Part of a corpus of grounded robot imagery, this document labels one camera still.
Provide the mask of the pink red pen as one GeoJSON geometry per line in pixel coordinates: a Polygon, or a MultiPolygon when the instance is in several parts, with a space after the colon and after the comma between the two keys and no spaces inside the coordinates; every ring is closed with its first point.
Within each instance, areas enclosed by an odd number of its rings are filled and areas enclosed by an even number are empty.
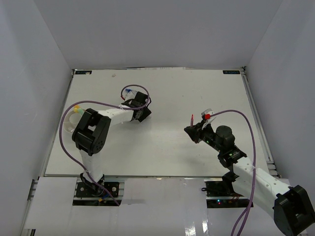
{"type": "Polygon", "coordinates": [[[194,125],[194,114],[191,115],[190,127],[193,127],[193,125],[194,125]]]}

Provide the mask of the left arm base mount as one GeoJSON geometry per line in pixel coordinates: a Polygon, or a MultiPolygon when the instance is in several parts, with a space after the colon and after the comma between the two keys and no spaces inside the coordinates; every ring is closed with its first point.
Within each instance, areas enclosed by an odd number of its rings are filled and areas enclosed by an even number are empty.
{"type": "Polygon", "coordinates": [[[73,206],[90,206],[90,207],[117,207],[121,204],[124,193],[124,184],[118,181],[106,181],[102,177],[98,184],[89,182],[83,174],[80,180],[77,180],[73,206]]]}

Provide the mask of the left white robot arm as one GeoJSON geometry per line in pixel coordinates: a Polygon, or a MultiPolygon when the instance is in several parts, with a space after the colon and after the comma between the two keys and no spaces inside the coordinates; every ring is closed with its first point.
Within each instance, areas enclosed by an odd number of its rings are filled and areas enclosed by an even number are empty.
{"type": "Polygon", "coordinates": [[[72,134],[72,140],[79,149],[82,164],[86,168],[80,179],[93,196],[101,195],[104,190],[99,153],[105,145],[109,128],[133,120],[142,122],[151,114],[148,95],[128,89],[123,94],[123,99],[124,102],[118,108],[104,111],[87,109],[72,134]]]}

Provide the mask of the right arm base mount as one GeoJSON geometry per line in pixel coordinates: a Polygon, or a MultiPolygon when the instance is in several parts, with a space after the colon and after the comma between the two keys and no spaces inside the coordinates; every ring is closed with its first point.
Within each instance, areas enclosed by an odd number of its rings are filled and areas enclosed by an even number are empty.
{"type": "Polygon", "coordinates": [[[201,191],[206,194],[207,208],[246,208],[249,199],[236,193],[232,187],[238,177],[234,173],[225,174],[221,180],[207,180],[201,191]]]}

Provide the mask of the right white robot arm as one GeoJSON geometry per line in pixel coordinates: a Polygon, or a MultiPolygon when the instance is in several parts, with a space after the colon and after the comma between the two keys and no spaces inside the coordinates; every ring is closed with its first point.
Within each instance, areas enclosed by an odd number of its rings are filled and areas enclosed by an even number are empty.
{"type": "Polygon", "coordinates": [[[278,229],[286,236],[296,236],[315,222],[315,211],[307,191],[297,185],[292,187],[271,176],[253,162],[235,145],[230,127],[221,125],[213,130],[211,125],[198,123],[184,128],[193,142],[205,142],[218,151],[220,163],[229,169],[223,176],[222,189],[228,196],[236,193],[268,213],[278,229]]]}

